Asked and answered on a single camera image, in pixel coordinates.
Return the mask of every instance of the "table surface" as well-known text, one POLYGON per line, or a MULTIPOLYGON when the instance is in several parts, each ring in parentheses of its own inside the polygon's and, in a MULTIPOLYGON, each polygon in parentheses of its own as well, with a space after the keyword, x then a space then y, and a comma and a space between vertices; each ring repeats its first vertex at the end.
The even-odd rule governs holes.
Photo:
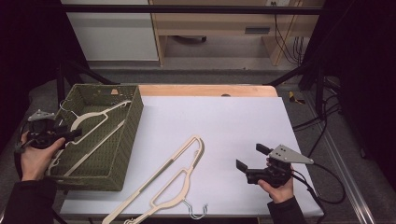
MULTIPOLYGON (((247 184, 245 175, 235 168, 235 160, 244 162, 249 168, 264 168, 265 156, 255 150, 256 143, 270 148, 283 144, 300 152, 283 101, 276 97, 273 87, 142 85, 139 89, 145 107, 123 190, 70 191, 61 210, 63 215, 105 217, 139 189, 194 134, 200 135, 205 143, 205 154, 192 172, 187 195, 194 211, 201 213, 201 206, 208 203, 207 215, 212 217, 269 215, 266 204, 271 199, 268 194, 257 185, 247 184), (223 94, 243 97, 217 97, 223 94)), ((191 148, 121 215, 136 216, 148 211, 149 201, 154 195, 180 168, 189 167, 196 149, 194 146, 191 148)), ((293 167, 312 186, 305 165, 293 164, 293 167)), ((183 178, 178 177, 155 203, 174 198, 180 191, 183 178)), ((322 213, 306 187, 298 181, 294 181, 294 186, 304 214, 320 216, 322 213)), ((187 217, 188 208, 180 203, 154 216, 187 217)))

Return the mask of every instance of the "floor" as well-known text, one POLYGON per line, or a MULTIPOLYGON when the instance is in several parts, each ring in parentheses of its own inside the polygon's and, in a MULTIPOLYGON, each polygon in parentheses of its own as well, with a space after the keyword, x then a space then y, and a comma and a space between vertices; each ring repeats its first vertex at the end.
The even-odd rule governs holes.
MULTIPOLYGON (((258 37, 209 36, 206 42, 196 39, 172 37, 169 39, 163 67, 156 63, 98 63, 92 68, 99 74, 121 83, 194 83, 194 84, 256 84, 261 85, 281 77, 296 65, 282 60, 279 66, 272 66, 264 45, 258 37)), ((292 126, 316 116, 312 109, 313 91, 299 91, 296 87, 300 77, 294 77, 278 86, 292 126)), ((325 98, 333 95, 325 90, 325 98)), ((28 115, 37 109, 56 110, 56 88, 54 81, 31 91, 32 103, 28 115)), ((336 98, 329 100, 328 108, 339 108, 336 98)), ((307 155, 317 142, 324 122, 296 131, 295 135, 303 154, 307 155)), ((3 211, 12 185, 18 180, 12 159, 16 131, 7 148, 0 155, 0 210, 3 211)), ((396 194, 382 176, 375 161, 363 159, 360 146, 342 115, 342 108, 329 115, 326 132, 318 141, 312 159, 341 176, 346 186, 347 197, 339 204, 324 206, 327 216, 322 223, 396 223, 396 194)), ((315 188, 320 197, 329 201, 340 199, 339 183, 317 167, 308 166, 315 188)), ((54 205, 56 211, 62 207, 64 195, 59 192, 54 205)), ((316 218, 308 218, 316 223, 316 218)), ((238 223, 237 220, 208 220, 206 223, 238 223)), ((88 219, 68 223, 89 223, 88 219)), ((271 223, 261 218, 260 223, 271 223)))

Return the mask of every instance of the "hook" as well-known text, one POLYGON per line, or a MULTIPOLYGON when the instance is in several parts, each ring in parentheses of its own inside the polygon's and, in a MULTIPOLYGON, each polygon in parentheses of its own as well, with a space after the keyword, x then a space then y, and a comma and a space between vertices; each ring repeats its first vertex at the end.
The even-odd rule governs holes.
POLYGON ((65 112, 70 112, 70 113, 74 114, 74 116, 76 116, 76 118, 78 118, 78 115, 77 115, 74 111, 72 111, 72 110, 66 110, 66 109, 62 106, 63 102, 65 102, 65 101, 71 101, 71 100, 66 100, 66 99, 62 100, 62 101, 59 103, 59 107, 60 107, 63 111, 65 111, 65 112))
POLYGON ((204 216, 206 216, 206 213, 207 213, 207 203, 206 203, 206 204, 204 205, 204 207, 202 208, 203 212, 202 212, 202 215, 201 215, 200 217, 196 216, 196 215, 192 212, 192 205, 191 205, 186 199, 183 200, 183 203, 186 204, 187 207, 189 208, 189 215, 190 215, 190 217, 191 217, 192 219, 197 220, 197 219, 201 219, 201 218, 203 218, 204 216))

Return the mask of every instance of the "woven basket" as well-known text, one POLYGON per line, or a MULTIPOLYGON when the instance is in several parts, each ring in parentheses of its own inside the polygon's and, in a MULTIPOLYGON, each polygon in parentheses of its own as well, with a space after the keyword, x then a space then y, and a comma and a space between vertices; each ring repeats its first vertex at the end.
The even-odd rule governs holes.
MULTIPOLYGON (((49 178, 56 179, 62 190, 122 190, 128 168, 134 138, 143 111, 143 103, 137 86, 76 84, 69 92, 56 119, 62 119, 69 128, 81 116, 89 112, 102 112, 122 101, 126 106, 107 112, 108 119, 87 135, 77 145, 68 144, 61 154, 59 164, 50 171, 49 178), (123 120, 124 124, 113 134, 123 120), (70 176, 64 174, 98 143, 108 139, 97 148, 70 176)), ((78 128, 82 136, 105 119, 104 115, 84 119, 78 128)))

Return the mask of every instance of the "person's hand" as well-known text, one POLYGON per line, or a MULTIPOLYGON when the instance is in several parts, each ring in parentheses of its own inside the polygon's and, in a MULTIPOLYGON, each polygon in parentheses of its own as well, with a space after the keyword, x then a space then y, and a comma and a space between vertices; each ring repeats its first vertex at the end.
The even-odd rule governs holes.
POLYGON ((288 182, 286 182, 284 186, 280 186, 277 189, 273 188, 270 184, 268 184, 262 179, 259 180, 258 184, 260 185, 260 187, 262 187, 262 189, 264 189, 270 194, 274 203, 283 203, 288 199, 294 197, 292 177, 288 180, 288 182))
MULTIPOLYGON (((21 137, 22 143, 27 141, 27 133, 21 137)), ((44 177, 44 172, 50 165, 53 154, 64 144, 65 139, 56 140, 50 147, 37 149, 26 147, 21 154, 22 180, 40 180, 44 177)))

